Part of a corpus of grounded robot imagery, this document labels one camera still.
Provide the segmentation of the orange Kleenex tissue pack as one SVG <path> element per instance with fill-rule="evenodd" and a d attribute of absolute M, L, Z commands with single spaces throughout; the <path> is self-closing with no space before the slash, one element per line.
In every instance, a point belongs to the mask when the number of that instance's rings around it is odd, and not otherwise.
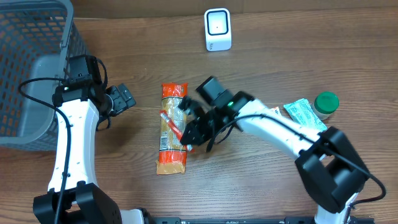
<path fill-rule="evenodd" d="M 279 116 L 282 115 L 278 106 L 271 108 L 271 111 L 273 111 L 275 114 L 277 114 Z"/>

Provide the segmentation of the orange red noodle packet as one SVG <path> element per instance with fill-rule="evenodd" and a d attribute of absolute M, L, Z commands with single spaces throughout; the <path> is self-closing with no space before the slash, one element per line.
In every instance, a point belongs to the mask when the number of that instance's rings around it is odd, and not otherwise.
<path fill-rule="evenodd" d="M 176 136 L 168 121 L 183 133 L 187 124 L 187 115 L 178 107 L 187 95 L 187 83 L 163 83 L 162 101 L 159 111 L 160 147 L 157 160 L 157 175 L 184 174 L 187 160 L 187 147 L 181 145 L 180 137 Z"/>

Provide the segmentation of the green lid jar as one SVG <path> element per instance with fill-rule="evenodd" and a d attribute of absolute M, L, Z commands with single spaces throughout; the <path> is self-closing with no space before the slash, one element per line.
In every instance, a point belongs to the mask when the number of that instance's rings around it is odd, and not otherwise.
<path fill-rule="evenodd" d="M 339 98 L 330 91 L 320 93 L 312 103 L 312 110 L 320 120 L 329 118 L 339 107 Z"/>

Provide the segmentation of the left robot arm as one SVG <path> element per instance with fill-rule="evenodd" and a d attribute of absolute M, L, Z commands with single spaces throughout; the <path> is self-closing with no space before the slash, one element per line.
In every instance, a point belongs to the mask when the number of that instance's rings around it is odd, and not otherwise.
<path fill-rule="evenodd" d="M 123 84 L 108 86 L 106 67 L 92 55 L 70 59 L 52 97 L 58 121 L 55 166 L 46 194 L 35 197 L 40 223 L 152 223 L 143 208 L 121 210 L 96 180 L 95 134 L 103 121 L 136 104 Z"/>

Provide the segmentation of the red stick sachet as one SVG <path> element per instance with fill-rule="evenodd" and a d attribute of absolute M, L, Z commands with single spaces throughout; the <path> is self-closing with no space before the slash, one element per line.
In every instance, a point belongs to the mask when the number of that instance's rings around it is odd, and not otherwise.
<path fill-rule="evenodd" d="M 160 149 L 159 151 L 167 151 L 175 149 L 177 150 L 177 145 L 181 145 L 181 150 L 184 149 L 187 152 L 193 152 L 192 145 L 182 145 L 180 140 L 182 138 L 182 132 L 178 126 L 173 122 L 173 120 L 168 116 L 166 110 L 159 111 L 160 117 L 165 121 L 166 125 L 172 132 L 171 139 L 169 139 L 169 132 L 163 132 L 160 137 Z"/>

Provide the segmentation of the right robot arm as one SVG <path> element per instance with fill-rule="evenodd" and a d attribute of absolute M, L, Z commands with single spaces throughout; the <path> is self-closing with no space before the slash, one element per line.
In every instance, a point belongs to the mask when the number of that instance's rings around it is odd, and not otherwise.
<path fill-rule="evenodd" d="M 306 128 L 271 111 L 252 95 L 232 94 L 216 77 L 196 91 L 210 105 L 184 96 L 178 107 L 193 115 L 180 142 L 211 151 L 217 135 L 227 128 L 260 137 L 295 161 L 305 190 L 318 204 L 315 223 L 348 223 L 353 202 L 369 179 L 369 171 L 346 135 L 334 127 Z"/>

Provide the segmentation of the teal wet wipes pack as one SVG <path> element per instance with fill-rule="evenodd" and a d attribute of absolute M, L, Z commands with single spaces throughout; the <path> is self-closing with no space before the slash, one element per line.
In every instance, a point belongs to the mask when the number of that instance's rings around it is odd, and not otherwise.
<path fill-rule="evenodd" d="M 319 131 L 327 130 L 327 126 L 314 113 L 309 101 L 305 98 L 284 105 L 284 109 L 296 123 L 299 123 L 302 126 L 317 129 Z"/>

